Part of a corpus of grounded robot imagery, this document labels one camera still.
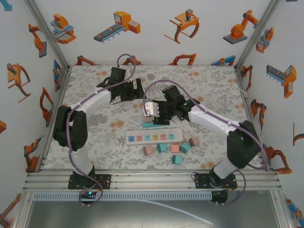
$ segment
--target cable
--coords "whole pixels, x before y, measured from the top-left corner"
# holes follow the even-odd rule
[[[191,178],[192,178],[192,180],[195,181],[195,179],[193,178],[193,174],[198,174],[198,172],[193,172],[193,173],[191,173]]]
[[[115,105],[115,104],[119,104],[119,103],[121,103],[122,101],[119,101],[119,102],[116,102],[116,103],[109,103],[110,105]]]
[[[123,57],[123,56],[131,57],[131,55],[129,55],[129,54],[122,54],[122,55],[120,55],[120,56],[118,57],[118,59],[117,59],[117,67],[119,67],[119,60],[120,60],[120,58]],[[102,88],[102,89],[98,90],[96,93],[91,94],[89,97],[87,97],[87,98],[84,99],[82,102],[80,102],[80,104],[78,104],[76,107],[74,107],[74,108],[70,111],[70,113],[68,114],[67,119],[66,119],[66,124],[67,124],[67,125],[66,125],[66,136],[67,136],[66,139],[67,139],[67,144],[68,144],[68,148],[69,148],[68,157],[69,157],[69,159],[70,159],[70,162],[71,162],[72,166],[73,166],[81,175],[83,175],[84,177],[87,177],[88,179],[94,181],[94,182],[99,186],[100,191],[101,191],[101,194],[100,194],[100,196],[98,197],[98,199],[97,199],[96,201],[94,201],[93,203],[91,203],[91,205],[96,204],[96,203],[102,198],[104,191],[103,191],[102,185],[101,185],[96,179],[94,179],[94,178],[92,178],[92,177],[86,175],[86,174],[85,174],[84,172],[82,172],[82,171],[75,165],[75,163],[73,162],[73,159],[72,159],[72,152],[73,152],[73,149],[72,149],[72,144],[71,144],[70,128],[69,128],[70,118],[71,118],[73,112],[74,112],[77,108],[79,108],[81,105],[84,105],[88,100],[90,100],[92,97],[96,96],[98,93],[100,93],[100,92],[102,92],[102,91],[104,91],[104,90],[113,88],[113,87],[115,87],[115,86],[119,86],[119,85],[121,85],[121,84],[127,82],[127,81],[134,75],[134,73],[135,73],[136,65],[133,64],[133,66],[134,66],[133,71],[132,71],[131,75],[130,75],[127,79],[125,79],[125,80],[122,81],[122,82],[116,83],[116,84],[114,84],[114,85],[110,85],[110,86],[108,86],[108,87],[106,87],[106,88]],[[83,195],[83,193],[80,194],[79,197],[78,197],[78,201],[79,201],[80,203],[82,203],[82,201],[81,201],[81,196],[82,196],[82,195]]]
[[[169,209],[172,209],[172,210],[175,210],[175,211],[184,213],[184,214],[186,214],[186,215],[189,215],[189,216],[191,216],[191,217],[194,217],[194,218],[196,218],[196,219],[198,219],[198,220],[200,220],[200,221],[202,221],[202,222],[208,223],[208,224],[210,224],[210,225],[213,226],[213,222],[210,222],[210,221],[205,220],[205,219],[203,219],[203,218],[201,218],[201,217],[198,217],[198,216],[196,216],[196,215],[193,215],[193,214],[191,214],[191,213],[189,213],[189,212],[187,212],[187,211],[184,211],[184,210],[181,210],[181,209],[178,209],[178,208],[174,208],[174,207],[168,206],[168,205],[166,205],[166,204],[162,204],[162,203],[158,203],[158,202],[154,202],[154,201],[149,201],[149,200],[143,200],[143,199],[137,199],[136,201],[144,202],[144,203],[156,204],[156,205],[159,205],[159,206],[162,206],[162,207],[165,207],[165,208],[169,208]]]
[[[245,193],[245,189],[246,189],[246,177],[245,177],[245,175],[244,175],[240,170],[236,170],[235,172],[239,172],[239,173],[242,175],[242,177],[243,177],[243,179],[244,179],[244,188],[243,188],[243,190],[241,191],[241,193],[240,193],[234,200],[232,200],[232,201],[230,201],[230,202],[228,202],[228,203],[222,203],[222,204],[221,204],[222,206],[231,205],[231,204],[237,202],[237,201],[244,195],[244,193]]]
[[[263,145],[260,143],[260,141],[252,134],[250,133],[249,131],[247,131],[246,129],[240,127],[240,126],[237,126],[233,123],[229,123],[227,120],[225,119],[222,119],[221,117],[217,116],[217,115],[214,115],[213,113],[210,113],[209,111],[205,110],[203,107],[201,107],[198,103],[196,103],[196,101],[190,96],[190,94],[181,86],[179,85],[178,83],[176,82],[173,82],[171,80],[167,80],[167,79],[161,79],[161,80],[158,80],[158,81],[155,81],[153,83],[151,83],[150,85],[148,85],[148,87],[146,88],[146,90],[144,91],[143,93],[143,99],[142,99],[142,103],[143,103],[143,110],[144,110],[144,113],[147,115],[147,109],[146,109],[146,102],[145,102],[145,96],[148,92],[148,90],[153,86],[155,85],[156,83],[159,83],[159,82],[170,82],[174,85],[176,85],[177,87],[179,87],[186,95],[187,97],[200,109],[202,110],[204,113],[212,116],[213,118],[217,119],[217,120],[220,120],[221,122],[225,123],[225,124],[228,124],[228,125],[231,125],[239,130],[241,130],[242,132],[246,133],[247,135],[249,135],[257,144],[258,146],[260,147],[260,149],[262,150],[262,153],[264,155],[264,157],[266,158],[267,157],[267,154],[266,154],[266,151],[263,147]],[[254,168],[254,169],[257,169],[257,170],[263,170],[266,168],[266,163],[263,161],[263,166],[262,167],[255,167],[255,166],[252,166],[250,164],[248,164],[249,167],[251,168]]]

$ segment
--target gray metal floor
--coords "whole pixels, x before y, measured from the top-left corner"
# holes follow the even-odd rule
[[[237,192],[230,193],[233,198]],[[82,208],[78,202],[34,202],[29,228],[276,228],[267,191],[246,191],[235,204],[215,207],[210,201],[159,201],[185,210],[210,226],[180,212],[144,202],[100,202]]]

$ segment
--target white cable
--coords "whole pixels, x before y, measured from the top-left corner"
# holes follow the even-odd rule
[[[205,219],[203,219],[203,218],[201,218],[201,217],[198,217],[198,216],[196,216],[196,215],[193,215],[193,214],[191,214],[191,213],[189,213],[189,212],[186,212],[186,211],[184,211],[184,210],[181,210],[181,209],[178,209],[178,208],[174,208],[174,207],[170,207],[170,206],[168,206],[168,205],[166,205],[166,204],[162,204],[162,203],[158,203],[158,202],[154,202],[154,201],[149,201],[149,200],[143,200],[143,199],[137,199],[137,200],[135,200],[135,201],[144,202],[144,203],[156,204],[156,205],[159,205],[159,206],[162,206],[162,207],[165,207],[165,208],[169,208],[169,209],[172,209],[172,210],[176,210],[176,211],[179,211],[179,212],[184,213],[184,214],[186,214],[186,215],[192,216],[192,217],[194,217],[194,218],[196,218],[196,219],[198,219],[198,220],[200,220],[200,221],[202,221],[202,222],[206,222],[206,223],[208,223],[208,224],[210,224],[210,225],[213,226],[213,222],[210,222],[210,221],[208,221],[208,220],[205,220]]]

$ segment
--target brown block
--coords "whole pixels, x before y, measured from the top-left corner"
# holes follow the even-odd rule
[[[152,146],[145,146],[144,148],[143,148],[143,154],[144,155],[150,155],[150,154],[153,154],[154,153],[154,151],[153,151],[153,147]]]
[[[193,137],[193,138],[189,139],[189,143],[190,143],[191,147],[197,146],[197,145],[199,145],[200,140],[198,139],[198,137]]]

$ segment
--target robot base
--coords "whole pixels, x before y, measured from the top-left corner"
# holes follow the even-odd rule
[[[110,189],[111,185],[111,175],[110,174],[95,174],[95,168],[89,173],[89,176],[98,180],[98,182],[103,186],[103,189]],[[78,189],[99,189],[98,185],[94,181],[79,175],[73,171],[68,182],[68,189],[78,190]]]
[[[43,52],[39,52],[39,58],[42,58],[43,56],[46,56],[47,55],[47,42],[43,42],[44,44],[44,50]]]
[[[231,39],[231,38],[230,38],[230,34],[223,37],[223,39],[226,40],[226,41],[227,41],[228,43],[230,43],[230,44],[239,43],[239,42],[241,42],[241,41],[243,41],[243,40],[245,40],[245,39],[247,39],[247,38],[248,38],[247,36],[243,35],[243,37],[240,38],[240,39]]]
[[[214,186],[210,181],[209,173],[195,173],[195,187],[197,189],[231,189],[235,190],[237,185],[237,180],[234,174],[227,176],[224,180],[222,180],[221,186]]]

